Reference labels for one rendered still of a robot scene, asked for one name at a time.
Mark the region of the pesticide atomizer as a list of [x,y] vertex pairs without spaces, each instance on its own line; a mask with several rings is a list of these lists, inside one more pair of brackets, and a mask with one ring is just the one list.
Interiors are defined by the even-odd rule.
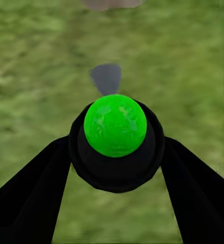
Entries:
[[165,137],[145,104],[117,94],[122,69],[96,66],[90,73],[102,97],[73,122],[69,159],[76,173],[98,190],[126,193],[151,180],[163,161]]

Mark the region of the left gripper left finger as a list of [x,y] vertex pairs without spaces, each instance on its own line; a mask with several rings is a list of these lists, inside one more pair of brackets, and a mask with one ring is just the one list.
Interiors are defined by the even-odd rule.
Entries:
[[68,138],[51,142],[0,188],[0,244],[51,244],[71,163]]

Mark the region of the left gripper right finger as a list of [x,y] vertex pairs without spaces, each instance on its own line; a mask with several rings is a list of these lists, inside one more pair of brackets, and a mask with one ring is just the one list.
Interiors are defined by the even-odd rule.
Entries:
[[224,244],[224,178],[165,137],[160,164],[184,244]]

